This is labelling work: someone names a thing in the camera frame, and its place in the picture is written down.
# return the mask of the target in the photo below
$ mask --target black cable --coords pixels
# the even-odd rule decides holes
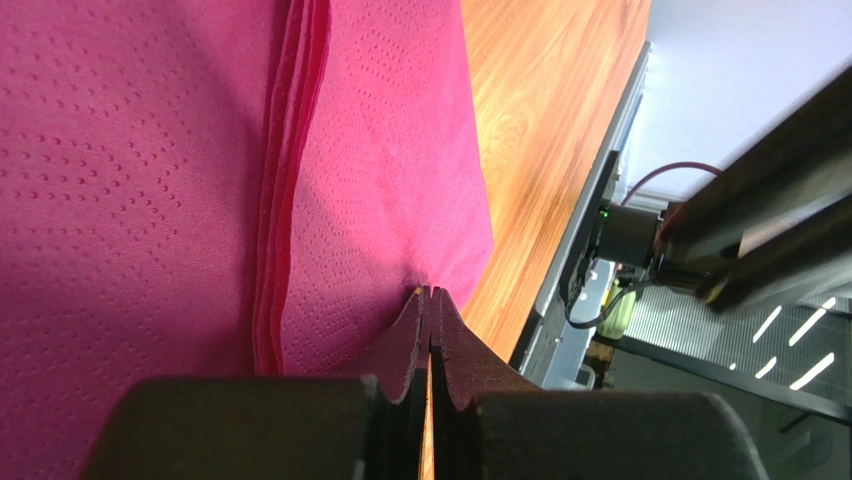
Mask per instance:
[[[571,309],[568,308],[568,306],[566,305],[565,306],[565,320],[568,321],[569,325],[571,325],[572,327],[579,329],[579,330],[588,330],[590,328],[595,328],[595,327],[599,326],[600,324],[602,324],[603,322],[605,322],[606,319],[609,318],[610,315],[612,315],[613,310],[615,310],[615,307],[618,306],[619,302],[621,302],[621,300],[624,297],[626,297],[627,295],[629,295],[633,292],[643,290],[645,288],[654,286],[656,284],[657,284],[657,282],[655,280],[643,280],[641,282],[636,282],[636,283],[628,285],[627,287],[623,288],[620,292],[618,292],[618,294],[615,296],[615,298],[613,298],[612,301],[609,302],[609,305],[607,305],[606,308],[604,308],[604,311],[601,312],[600,315],[589,320],[588,322],[575,322],[575,321],[571,320]]]

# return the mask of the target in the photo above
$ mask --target pink napkin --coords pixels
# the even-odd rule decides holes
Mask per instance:
[[[415,286],[462,307],[492,248],[458,0],[332,2],[330,24],[272,312],[285,374],[352,360]]]
[[[457,0],[0,4],[0,465],[153,375],[332,371],[491,233]]]
[[[0,3],[3,478],[76,475],[142,378],[253,372],[287,5],[251,3]]]

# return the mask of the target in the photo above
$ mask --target red cable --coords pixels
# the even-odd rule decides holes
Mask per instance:
[[[642,180],[639,180],[639,182],[636,185],[633,185],[633,188],[631,188],[627,192],[627,195],[624,197],[624,200],[622,200],[621,204],[627,205],[627,202],[629,202],[630,199],[633,198],[633,195],[636,195],[636,192],[638,192],[640,188],[645,186],[646,183],[653,180],[654,177],[656,177],[657,175],[659,175],[661,173],[668,172],[669,170],[677,170],[679,168],[694,168],[696,170],[704,170],[705,172],[709,172],[709,173],[715,174],[717,176],[722,174],[722,170],[720,170],[720,169],[718,169],[718,168],[716,168],[712,165],[707,165],[706,163],[700,163],[700,162],[675,162],[675,163],[671,163],[669,165],[664,165],[664,166],[662,166],[662,167],[660,167],[656,170],[653,170],[649,174],[645,175],[644,177],[642,177]]]

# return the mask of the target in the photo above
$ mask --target wooden table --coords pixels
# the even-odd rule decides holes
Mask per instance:
[[[645,41],[650,3],[462,0],[495,243],[462,316],[504,361]],[[434,476],[430,427],[423,478]]]

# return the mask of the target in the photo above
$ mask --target white wall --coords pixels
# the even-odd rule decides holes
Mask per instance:
[[[677,161],[733,161],[852,61],[852,1],[654,0],[648,39],[628,185]],[[681,170],[644,190],[685,198],[707,180]]]

